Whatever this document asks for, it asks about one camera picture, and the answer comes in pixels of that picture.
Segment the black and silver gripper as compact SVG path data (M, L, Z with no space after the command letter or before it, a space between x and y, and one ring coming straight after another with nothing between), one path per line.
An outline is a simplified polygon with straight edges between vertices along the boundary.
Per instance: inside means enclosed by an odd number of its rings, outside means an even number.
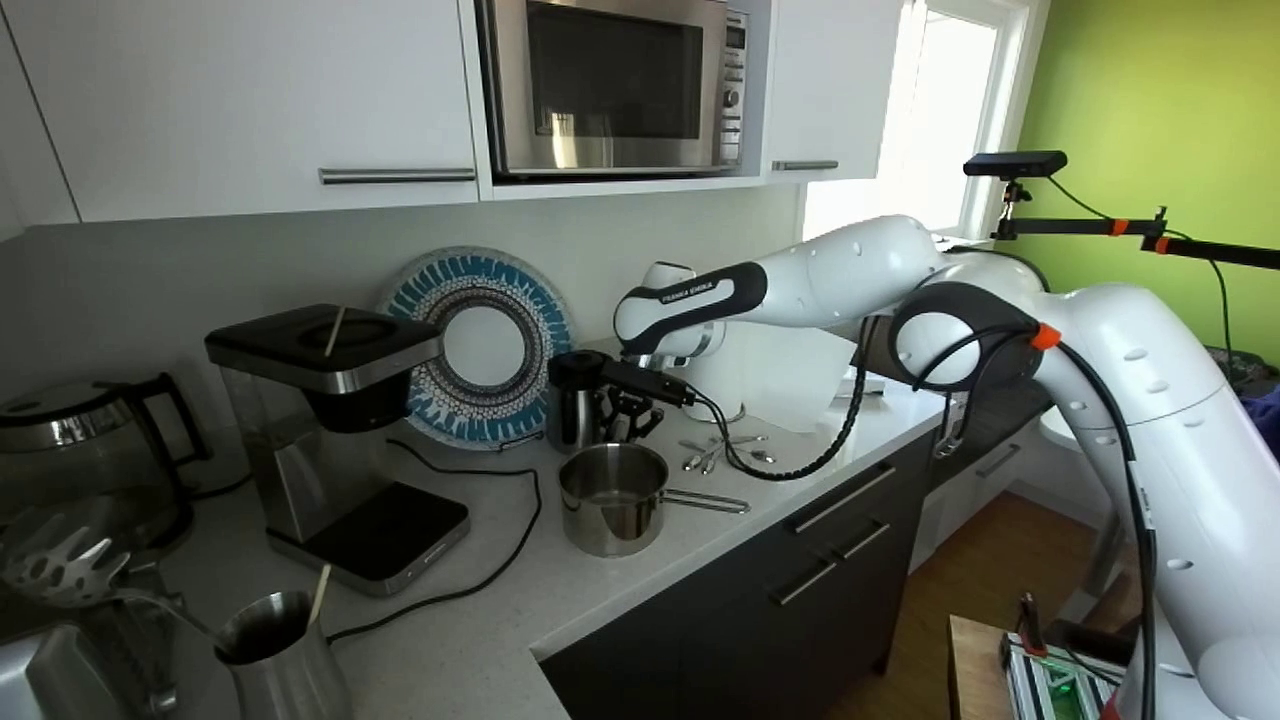
M633 360L608 360L602 374L602 435L608 439L645 439L661 420L662 409L683 409L695 393L662 378L654 370L639 370Z

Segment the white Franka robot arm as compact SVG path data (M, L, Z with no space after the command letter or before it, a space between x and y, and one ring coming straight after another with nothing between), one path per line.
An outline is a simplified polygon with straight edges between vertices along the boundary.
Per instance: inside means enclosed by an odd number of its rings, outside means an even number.
M1185 321L1147 287L1047 293L912 216L633 287L613 332L693 360L716 321L847 327L880 312L895 370L952 393L993 370L1039 384L1135 532L1142 634L1107 720L1280 720L1280 461Z

